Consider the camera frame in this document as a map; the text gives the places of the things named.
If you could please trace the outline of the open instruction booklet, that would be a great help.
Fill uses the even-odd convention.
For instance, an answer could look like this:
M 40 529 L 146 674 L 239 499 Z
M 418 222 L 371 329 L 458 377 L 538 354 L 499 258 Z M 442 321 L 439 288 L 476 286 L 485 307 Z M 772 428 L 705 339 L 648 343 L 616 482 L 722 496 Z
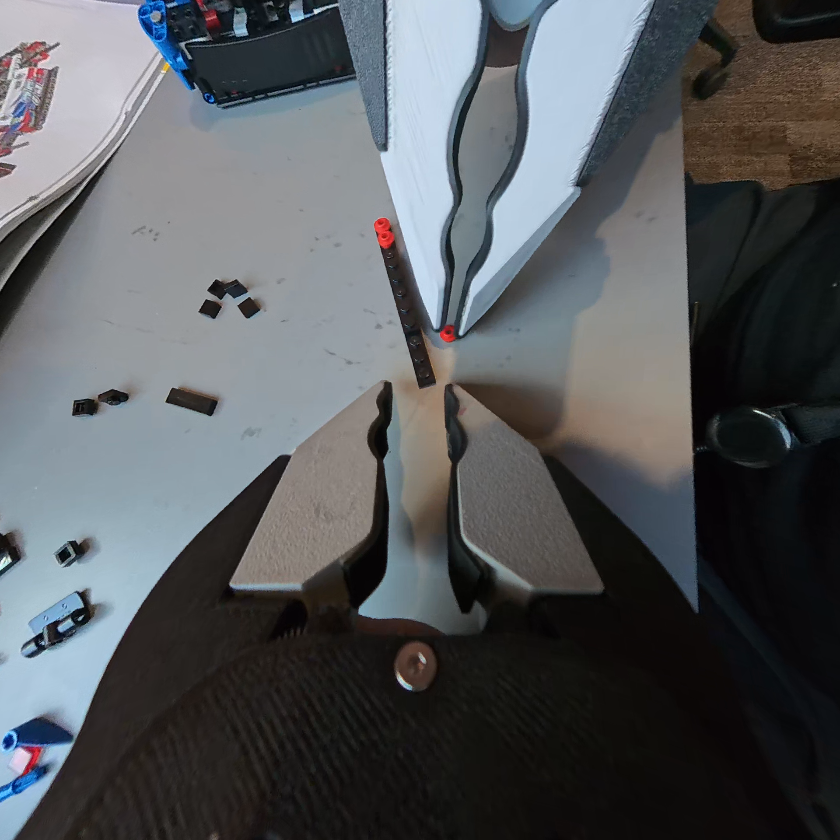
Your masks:
M 162 80 L 138 9 L 1 2 L 2 238 L 95 173 Z

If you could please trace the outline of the black office chair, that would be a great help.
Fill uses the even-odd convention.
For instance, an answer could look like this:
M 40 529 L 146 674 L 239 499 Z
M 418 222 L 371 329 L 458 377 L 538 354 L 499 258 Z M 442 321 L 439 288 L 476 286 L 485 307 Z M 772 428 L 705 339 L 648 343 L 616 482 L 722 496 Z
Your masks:
M 752 1 L 751 5 L 757 32 L 767 43 L 839 39 L 838 1 Z M 715 17 L 700 31 L 699 42 L 718 54 L 717 63 L 700 72 L 691 85 L 694 99 L 707 100 L 728 80 L 739 45 Z

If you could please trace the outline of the long black studded toy plate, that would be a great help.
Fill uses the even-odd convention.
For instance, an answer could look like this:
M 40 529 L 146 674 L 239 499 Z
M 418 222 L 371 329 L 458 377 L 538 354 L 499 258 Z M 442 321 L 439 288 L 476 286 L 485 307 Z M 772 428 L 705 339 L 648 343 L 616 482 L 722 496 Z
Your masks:
M 380 248 L 381 256 L 392 291 L 397 320 L 413 365 L 416 384 L 423 390 L 435 385 L 436 378 L 426 344 L 419 308 L 420 298 L 414 288 L 413 271 L 408 257 L 397 242 L 393 225 L 392 231 L 395 237 L 394 247 L 389 250 Z

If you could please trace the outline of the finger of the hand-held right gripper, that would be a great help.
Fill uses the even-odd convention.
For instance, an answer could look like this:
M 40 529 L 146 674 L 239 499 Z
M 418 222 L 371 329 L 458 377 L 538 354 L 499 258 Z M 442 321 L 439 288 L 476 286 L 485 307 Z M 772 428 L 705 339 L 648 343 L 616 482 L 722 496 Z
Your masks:
M 487 53 L 479 1 L 385 4 L 387 145 L 382 166 L 416 288 L 434 329 L 452 289 L 456 150 Z
M 576 201 L 596 135 L 653 7 L 649 1 L 541 2 L 516 75 L 518 129 L 465 275 L 457 334 L 498 300 Z

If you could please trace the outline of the black toy bracket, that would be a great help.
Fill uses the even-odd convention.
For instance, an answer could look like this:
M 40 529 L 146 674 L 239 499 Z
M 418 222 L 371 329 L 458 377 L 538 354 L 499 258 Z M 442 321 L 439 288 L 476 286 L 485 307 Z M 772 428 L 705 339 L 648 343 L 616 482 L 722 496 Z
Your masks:
M 87 625 L 91 617 L 86 596 L 79 591 L 69 593 L 28 622 L 30 639 L 22 644 L 20 654 L 25 658 L 39 656 L 67 641 Z

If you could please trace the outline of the person's black hoodie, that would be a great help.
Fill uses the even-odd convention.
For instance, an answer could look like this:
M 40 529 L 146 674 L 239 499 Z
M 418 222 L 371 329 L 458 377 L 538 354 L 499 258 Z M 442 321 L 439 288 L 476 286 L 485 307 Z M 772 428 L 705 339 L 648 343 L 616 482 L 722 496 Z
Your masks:
M 838 180 L 686 179 L 692 419 L 838 403 Z M 695 448 L 700 610 L 811 838 L 838 838 L 839 438 L 754 469 Z

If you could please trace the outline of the partly built toy car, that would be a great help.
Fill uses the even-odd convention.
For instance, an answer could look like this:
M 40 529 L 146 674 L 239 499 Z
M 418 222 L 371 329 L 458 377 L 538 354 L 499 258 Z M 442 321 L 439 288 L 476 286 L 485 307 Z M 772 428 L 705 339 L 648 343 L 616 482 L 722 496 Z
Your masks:
M 338 2 L 149 1 L 138 19 L 182 83 L 219 108 L 355 76 Z

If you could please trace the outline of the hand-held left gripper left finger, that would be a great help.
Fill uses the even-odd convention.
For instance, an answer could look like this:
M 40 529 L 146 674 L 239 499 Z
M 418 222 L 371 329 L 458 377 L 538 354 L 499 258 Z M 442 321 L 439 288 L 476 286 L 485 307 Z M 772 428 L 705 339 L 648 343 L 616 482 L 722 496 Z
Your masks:
M 314 614 L 355 610 L 378 587 L 392 399 L 392 384 L 380 381 L 297 446 L 230 579 L 233 593 L 297 597 Z

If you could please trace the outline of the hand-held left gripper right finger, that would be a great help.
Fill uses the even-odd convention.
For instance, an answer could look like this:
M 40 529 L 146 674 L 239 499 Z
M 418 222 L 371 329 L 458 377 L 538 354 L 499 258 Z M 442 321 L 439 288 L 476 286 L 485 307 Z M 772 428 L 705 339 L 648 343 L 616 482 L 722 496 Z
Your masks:
M 445 387 L 448 576 L 458 609 L 596 597 L 604 584 L 539 450 Z

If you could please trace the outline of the short black smooth toy tile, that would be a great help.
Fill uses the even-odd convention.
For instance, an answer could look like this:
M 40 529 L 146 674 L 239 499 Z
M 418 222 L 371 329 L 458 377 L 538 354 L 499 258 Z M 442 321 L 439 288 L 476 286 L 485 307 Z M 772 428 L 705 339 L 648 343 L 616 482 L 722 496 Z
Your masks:
M 180 387 L 171 388 L 165 403 L 208 417 L 211 417 L 217 408 L 216 398 Z

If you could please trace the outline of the black round strapped device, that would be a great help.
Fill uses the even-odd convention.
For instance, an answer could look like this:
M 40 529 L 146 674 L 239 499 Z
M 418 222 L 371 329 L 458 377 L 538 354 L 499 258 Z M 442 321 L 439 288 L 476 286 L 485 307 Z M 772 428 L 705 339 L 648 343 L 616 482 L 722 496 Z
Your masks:
M 737 406 L 712 415 L 698 454 L 712 453 L 738 466 L 777 466 L 790 453 L 839 437 L 839 404 L 818 402 Z

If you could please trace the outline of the grey desk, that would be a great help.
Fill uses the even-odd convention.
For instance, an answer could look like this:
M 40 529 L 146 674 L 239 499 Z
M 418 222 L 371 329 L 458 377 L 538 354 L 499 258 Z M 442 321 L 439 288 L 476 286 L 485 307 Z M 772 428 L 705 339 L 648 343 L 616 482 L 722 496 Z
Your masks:
M 392 540 L 376 617 L 447 632 L 443 390 L 470 389 L 563 461 L 697 604 L 679 72 L 465 339 L 429 340 L 419 390 L 373 222 L 392 213 L 355 82 L 208 107 L 167 73 L 89 192 L 3 291 L 2 732 L 78 732 L 114 648 L 187 543 L 277 456 L 379 380 Z M 248 294 L 219 300 L 215 279 Z M 253 298 L 261 312 L 238 310 Z M 198 309 L 218 300 L 215 320 Z M 180 387 L 212 416 L 165 403 Z M 130 394 L 95 416 L 74 400 Z M 61 568 L 68 540 L 87 552 Z M 90 622 L 34 658 L 72 592 Z

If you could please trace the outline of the blue toy pin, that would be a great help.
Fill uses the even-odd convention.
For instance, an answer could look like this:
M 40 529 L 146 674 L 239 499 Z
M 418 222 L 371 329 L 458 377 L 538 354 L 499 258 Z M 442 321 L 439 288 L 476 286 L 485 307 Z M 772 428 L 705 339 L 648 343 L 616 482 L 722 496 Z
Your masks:
M 31 771 L 19 775 L 14 780 L 4 784 L 0 788 L 0 802 L 12 798 L 26 791 L 30 786 L 39 782 L 49 771 L 49 766 L 35 766 Z

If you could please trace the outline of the cluster of small toy bricks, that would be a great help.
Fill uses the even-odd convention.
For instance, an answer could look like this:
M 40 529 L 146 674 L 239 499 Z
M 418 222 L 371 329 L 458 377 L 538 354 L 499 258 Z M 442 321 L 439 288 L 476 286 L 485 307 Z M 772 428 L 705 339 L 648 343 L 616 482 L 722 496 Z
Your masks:
M 9 756 L 8 768 L 14 776 L 19 776 L 31 771 L 37 764 L 42 748 L 21 747 L 16 741 L 16 736 L 2 736 L 2 753 Z

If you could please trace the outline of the blue toy fang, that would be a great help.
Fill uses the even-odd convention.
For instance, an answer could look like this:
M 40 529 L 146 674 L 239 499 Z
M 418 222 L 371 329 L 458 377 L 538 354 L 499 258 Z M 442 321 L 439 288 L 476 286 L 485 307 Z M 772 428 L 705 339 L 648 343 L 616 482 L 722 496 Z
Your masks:
M 72 743 L 74 736 L 59 724 L 43 718 L 32 718 L 5 732 L 1 741 L 3 753 L 17 749 L 42 749 L 49 746 Z

